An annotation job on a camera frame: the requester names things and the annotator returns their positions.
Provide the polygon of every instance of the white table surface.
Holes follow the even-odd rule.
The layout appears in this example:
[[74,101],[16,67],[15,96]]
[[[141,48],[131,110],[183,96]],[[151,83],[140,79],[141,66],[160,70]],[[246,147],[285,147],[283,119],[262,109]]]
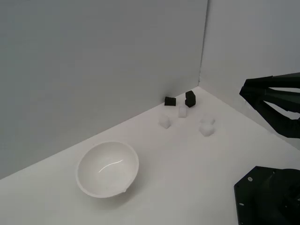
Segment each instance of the white table surface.
[[[52,157],[0,180],[1,225],[237,225],[234,184],[254,166],[300,169],[300,151],[201,88],[197,105],[159,105]],[[181,95],[178,105],[184,103]],[[172,126],[158,118],[165,113]],[[204,113],[216,133],[198,131]],[[126,193],[84,194],[75,181],[82,155],[102,141],[127,142],[140,170]]]

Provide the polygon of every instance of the bowl rim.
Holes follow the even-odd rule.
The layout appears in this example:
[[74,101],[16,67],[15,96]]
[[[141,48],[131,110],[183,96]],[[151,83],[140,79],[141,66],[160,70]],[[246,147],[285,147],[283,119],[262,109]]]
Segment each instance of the bowl rim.
[[[133,153],[134,157],[135,157],[135,162],[136,162],[136,170],[135,170],[135,173],[134,175],[132,176],[132,178],[130,179],[130,181],[128,182],[128,184],[123,188],[123,190],[121,191],[115,191],[115,192],[112,192],[111,194],[109,195],[96,195],[94,193],[91,193],[89,192],[88,190],[86,190],[80,183],[79,181],[79,177],[78,177],[78,170],[79,170],[79,165],[80,163],[82,162],[83,158],[89,153],[89,151],[93,150],[94,148],[98,147],[99,145],[102,145],[102,144],[105,144],[105,143],[119,143],[119,144],[123,144],[125,145],[126,147],[128,147],[130,149],[130,151]],[[133,181],[135,180],[136,176],[137,176],[137,172],[139,170],[139,158],[137,156],[137,153],[136,151],[134,150],[133,147],[131,147],[129,144],[127,143],[124,143],[124,142],[119,142],[119,141],[105,141],[105,142],[101,142],[95,146],[93,146],[91,149],[89,149],[82,157],[81,159],[79,160],[77,166],[76,166],[76,182],[77,182],[77,185],[78,187],[84,192],[86,193],[87,195],[89,196],[92,196],[92,197],[95,197],[95,198],[108,198],[108,197],[112,197],[112,196],[115,196],[115,195],[118,195],[118,194],[121,194],[123,192],[126,192],[126,190],[129,188],[129,186],[133,183]]]

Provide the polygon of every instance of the white bowl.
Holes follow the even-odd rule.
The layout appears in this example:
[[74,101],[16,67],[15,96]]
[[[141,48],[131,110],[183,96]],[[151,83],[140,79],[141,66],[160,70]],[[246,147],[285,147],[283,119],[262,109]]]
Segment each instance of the white bowl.
[[89,150],[76,170],[76,181],[86,194],[107,198],[125,192],[134,181],[139,159],[125,143],[103,142]]

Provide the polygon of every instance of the white cube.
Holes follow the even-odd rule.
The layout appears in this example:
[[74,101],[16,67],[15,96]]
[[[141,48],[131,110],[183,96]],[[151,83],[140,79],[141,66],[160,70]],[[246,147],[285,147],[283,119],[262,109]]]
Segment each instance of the white cube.
[[211,115],[205,114],[202,116],[200,123],[209,123],[209,124],[214,124],[215,123],[215,118]]
[[209,123],[200,123],[199,131],[204,137],[211,136],[215,132],[215,128]]
[[187,108],[186,107],[179,106],[178,117],[179,118],[186,118],[187,117]]
[[166,129],[168,129],[171,125],[170,118],[166,115],[161,115],[159,117],[158,123],[159,123],[159,125],[161,125],[163,128],[166,128]]

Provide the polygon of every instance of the white backdrop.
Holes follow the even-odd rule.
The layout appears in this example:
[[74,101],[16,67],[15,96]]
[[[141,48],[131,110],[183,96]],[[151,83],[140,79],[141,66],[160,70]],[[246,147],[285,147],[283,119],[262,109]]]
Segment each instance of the white backdrop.
[[196,87],[206,7],[0,1],[0,178]]
[[271,132],[239,91],[248,78],[300,72],[299,8],[298,0],[209,1],[199,85]]

